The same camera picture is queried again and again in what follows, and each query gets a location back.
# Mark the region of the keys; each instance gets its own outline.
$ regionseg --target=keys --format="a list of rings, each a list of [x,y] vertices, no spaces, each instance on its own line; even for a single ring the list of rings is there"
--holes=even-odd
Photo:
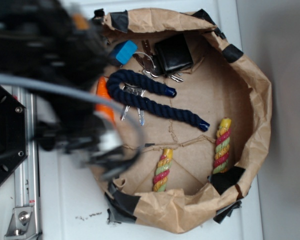
[[[169,78],[175,80],[178,83],[183,83],[184,82],[184,80],[181,77],[178,77],[176,75],[171,75],[171,76],[169,76]]]
[[[151,52],[151,47],[149,40],[142,40],[141,41],[143,51],[148,56],[141,57],[138,53],[133,54],[132,56],[136,59],[136,61],[144,68],[142,73],[146,75],[148,78],[153,79],[164,75],[164,71],[160,66],[160,62],[158,59],[158,56],[154,55]],[[171,75],[169,78],[175,80],[178,83],[184,82],[184,80],[181,77],[178,77],[176,75]]]
[[[136,87],[136,86],[131,86],[128,84],[125,84],[122,88],[123,91],[136,95],[136,96],[143,96],[146,92],[146,90],[140,88],[140,87]],[[129,111],[130,106],[126,105],[123,109],[122,109],[122,113],[120,116],[121,121],[123,121],[125,119],[125,117],[127,116],[127,113]],[[137,108],[137,112],[138,112],[138,116],[139,116],[139,122],[140,125],[143,126],[145,124],[145,112],[144,110],[141,110],[140,108]]]

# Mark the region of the navy blue rope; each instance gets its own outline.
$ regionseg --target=navy blue rope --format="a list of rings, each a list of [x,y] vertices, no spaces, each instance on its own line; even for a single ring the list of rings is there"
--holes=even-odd
[[[170,88],[160,82],[153,81],[145,75],[136,73],[132,70],[121,69],[109,77],[106,83],[108,93],[115,101],[124,105],[146,110],[154,115],[166,119],[178,120],[191,126],[197,127],[202,131],[207,131],[210,124],[201,119],[197,114],[189,110],[177,109],[168,105],[158,104],[147,97],[136,96],[120,89],[120,83],[127,83],[148,90],[150,93],[174,97],[167,94],[167,88]]]

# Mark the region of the striped rope toy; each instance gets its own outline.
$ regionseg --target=striped rope toy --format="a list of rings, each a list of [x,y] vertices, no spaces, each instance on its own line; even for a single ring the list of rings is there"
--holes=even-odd
[[[231,134],[231,119],[224,117],[221,120],[218,131],[216,132],[215,155],[212,174],[224,173],[227,171],[229,149],[230,149],[230,134]]]
[[[163,154],[160,157],[155,170],[155,177],[153,178],[153,191],[164,192],[168,181],[168,174],[172,165],[173,150],[165,148]]]

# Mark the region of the wallet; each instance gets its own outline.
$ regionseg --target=wallet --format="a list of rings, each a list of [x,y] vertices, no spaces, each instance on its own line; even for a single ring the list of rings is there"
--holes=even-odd
[[[163,72],[169,77],[194,65],[185,36],[178,34],[154,45]]]

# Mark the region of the paper bag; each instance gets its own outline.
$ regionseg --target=paper bag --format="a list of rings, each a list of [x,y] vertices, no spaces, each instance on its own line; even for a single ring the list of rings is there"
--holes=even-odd
[[[248,194],[265,160],[270,143],[272,90],[261,70],[200,10],[184,14],[157,8],[115,12],[104,16],[103,34],[113,48],[132,40],[143,52],[142,40],[154,44],[183,33],[194,65],[183,72],[184,82],[157,77],[154,80],[175,88],[168,98],[146,92],[157,103],[190,110],[210,123],[206,132],[184,122],[145,112],[147,147],[128,171],[108,184],[100,181],[100,170],[91,168],[109,202],[110,220],[152,226],[172,233],[187,232],[203,222],[225,216]],[[122,66],[141,73],[134,58]],[[105,76],[117,71],[109,67]],[[129,113],[136,120],[138,113]],[[229,170],[212,175],[216,131],[223,117],[232,119]],[[115,116],[127,150],[140,147],[126,121]],[[166,191],[153,192],[155,169],[164,148],[173,149],[173,163]]]

